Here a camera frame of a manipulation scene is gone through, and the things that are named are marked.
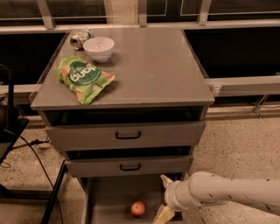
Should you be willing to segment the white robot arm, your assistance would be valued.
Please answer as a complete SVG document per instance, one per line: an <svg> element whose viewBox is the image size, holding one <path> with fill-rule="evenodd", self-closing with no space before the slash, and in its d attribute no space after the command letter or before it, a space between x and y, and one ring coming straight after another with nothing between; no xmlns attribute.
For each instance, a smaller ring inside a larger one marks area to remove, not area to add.
<svg viewBox="0 0 280 224"><path fill-rule="evenodd" d="M195 172L183 181L173 181L164 174L160 178L165 204L159 207L152 224L166 224L176 212L190 207L218 206L228 201L280 214L279 179L223 178L206 171Z"/></svg>

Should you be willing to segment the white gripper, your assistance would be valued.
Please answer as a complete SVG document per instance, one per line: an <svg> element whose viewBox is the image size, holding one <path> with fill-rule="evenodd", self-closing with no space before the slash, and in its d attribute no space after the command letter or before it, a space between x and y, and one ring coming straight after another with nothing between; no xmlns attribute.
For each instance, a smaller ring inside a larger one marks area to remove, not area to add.
<svg viewBox="0 0 280 224"><path fill-rule="evenodd" d="M164 200L167 206L161 205L152 224L165 224L175 212L185 211L196 205L197 200L191 195L189 181L173 181L164 174L160 175L165 188Z"/></svg>

